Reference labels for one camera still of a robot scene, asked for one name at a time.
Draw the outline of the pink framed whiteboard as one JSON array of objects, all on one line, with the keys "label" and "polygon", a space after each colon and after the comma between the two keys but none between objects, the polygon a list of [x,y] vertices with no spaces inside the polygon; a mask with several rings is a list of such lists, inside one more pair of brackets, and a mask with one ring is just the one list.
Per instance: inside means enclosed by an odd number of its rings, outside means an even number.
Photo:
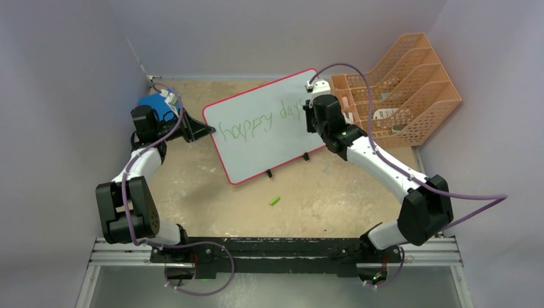
[{"label": "pink framed whiteboard", "polygon": [[228,181],[235,185],[322,148],[307,132],[306,81],[314,68],[285,76],[205,106],[205,123]]}]

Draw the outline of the green marker cap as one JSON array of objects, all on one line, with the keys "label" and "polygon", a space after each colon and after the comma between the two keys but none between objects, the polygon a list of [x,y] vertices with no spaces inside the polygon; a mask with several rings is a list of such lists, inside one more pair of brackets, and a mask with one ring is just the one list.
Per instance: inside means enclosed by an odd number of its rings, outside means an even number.
[{"label": "green marker cap", "polygon": [[276,205],[280,200],[281,200],[281,197],[280,197],[280,196],[274,197],[274,198],[269,202],[269,205],[270,205],[270,206],[274,206],[274,205]]}]

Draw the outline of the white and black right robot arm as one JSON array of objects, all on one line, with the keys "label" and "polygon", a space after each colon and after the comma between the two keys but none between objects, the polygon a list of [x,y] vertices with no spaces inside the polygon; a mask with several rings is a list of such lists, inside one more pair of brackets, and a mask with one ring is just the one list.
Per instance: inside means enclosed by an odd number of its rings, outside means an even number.
[{"label": "white and black right robot arm", "polygon": [[308,99],[303,109],[309,133],[317,133],[329,151],[373,175],[401,204],[397,219],[361,236],[360,252],[366,260],[377,260],[398,244],[421,246],[453,221],[450,198],[442,195],[448,191],[446,180],[414,171],[372,144],[364,130],[346,123],[335,96]]}]

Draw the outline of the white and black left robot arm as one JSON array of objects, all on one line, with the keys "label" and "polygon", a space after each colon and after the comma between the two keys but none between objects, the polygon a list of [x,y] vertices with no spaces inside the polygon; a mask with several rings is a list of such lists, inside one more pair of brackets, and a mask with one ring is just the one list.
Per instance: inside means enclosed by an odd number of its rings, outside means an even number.
[{"label": "white and black left robot arm", "polygon": [[124,169],[110,182],[96,187],[103,236],[109,244],[150,244],[166,247],[175,262],[191,256],[187,233],[179,224],[160,220],[148,182],[166,159],[167,142],[183,138],[194,142],[215,132],[186,110],[179,119],[160,120],[149,105],[131,111],[135,131],[132,152]]}]

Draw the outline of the blue box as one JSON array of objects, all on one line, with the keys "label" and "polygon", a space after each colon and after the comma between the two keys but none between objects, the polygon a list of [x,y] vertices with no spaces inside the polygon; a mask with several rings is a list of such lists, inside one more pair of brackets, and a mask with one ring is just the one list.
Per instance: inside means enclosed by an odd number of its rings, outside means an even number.
[{"label": "blue box", "polygon": [[161,121],[169,121],[172,119],[176,120],[176,116],[174,115],[173,111],[165,102],[165,97],[159,93],[140,98],[138,100],[138,105],[150,106],[157,112],[157,118]]}]

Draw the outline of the white stapler in organizer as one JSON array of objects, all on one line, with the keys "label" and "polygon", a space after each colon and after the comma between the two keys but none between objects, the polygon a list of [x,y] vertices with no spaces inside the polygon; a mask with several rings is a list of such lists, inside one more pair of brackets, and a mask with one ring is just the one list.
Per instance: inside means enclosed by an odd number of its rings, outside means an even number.
[{"label": "white stapler in organizer", "polygon": [[343,115],[347,124],[353,124],[353,114],[351,112],[345,112]]}]

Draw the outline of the white remote in organizer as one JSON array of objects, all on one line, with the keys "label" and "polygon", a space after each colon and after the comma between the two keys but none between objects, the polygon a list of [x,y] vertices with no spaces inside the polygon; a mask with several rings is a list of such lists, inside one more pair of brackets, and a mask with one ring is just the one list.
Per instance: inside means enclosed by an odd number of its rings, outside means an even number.
[{"label": "white remote in organizer", "polygon": [[391,117],[399,108],[381,108],[374,112],[373,119],[385,119]]}]

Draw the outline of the orange plastic desk organizer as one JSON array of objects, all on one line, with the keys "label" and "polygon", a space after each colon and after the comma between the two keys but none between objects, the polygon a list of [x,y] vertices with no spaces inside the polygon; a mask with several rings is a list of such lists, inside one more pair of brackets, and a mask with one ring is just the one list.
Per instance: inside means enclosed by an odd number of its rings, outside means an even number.
[{"label": "orange plastic desk organizer", "polygon": [[[333,75],[330,84],[342,111],[383,148],[423,145],[462,101],[424,33],[402,35],[366,77],[369,87],[358,73]],[[381,108],[399,110],[373,119]]]}]

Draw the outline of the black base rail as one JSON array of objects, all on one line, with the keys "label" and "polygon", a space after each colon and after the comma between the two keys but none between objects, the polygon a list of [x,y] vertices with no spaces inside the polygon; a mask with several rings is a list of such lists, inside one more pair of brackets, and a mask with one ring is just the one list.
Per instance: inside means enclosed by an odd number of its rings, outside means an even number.
[{"label": "black base rail", "polygon": [[401,260],[399,247],[374,250],[358,237],[191,237],[190,247],[154,248],[150,261],[187,264],[196,279],[218,273],[333,274],[370,280]]}]

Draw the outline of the aluminium frame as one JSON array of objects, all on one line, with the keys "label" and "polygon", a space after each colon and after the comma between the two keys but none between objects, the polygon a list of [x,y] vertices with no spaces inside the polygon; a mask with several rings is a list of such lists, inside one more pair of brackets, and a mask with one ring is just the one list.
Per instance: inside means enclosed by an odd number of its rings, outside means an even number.
[{"label": "aluminium frame", "polygon": [[[357,237],[393,219],[396,199],[369,174],[321,149],[232,185],[210,140],[169,146],[151,181],[160,217],[191,236]],[[280,196],[274,206],[269,202]],[[472,307],[457,241],[406,246],[399,275],[380,289],[327,274],[226,273],[164,284],[151,248],[96,239],[78,307]]]}]

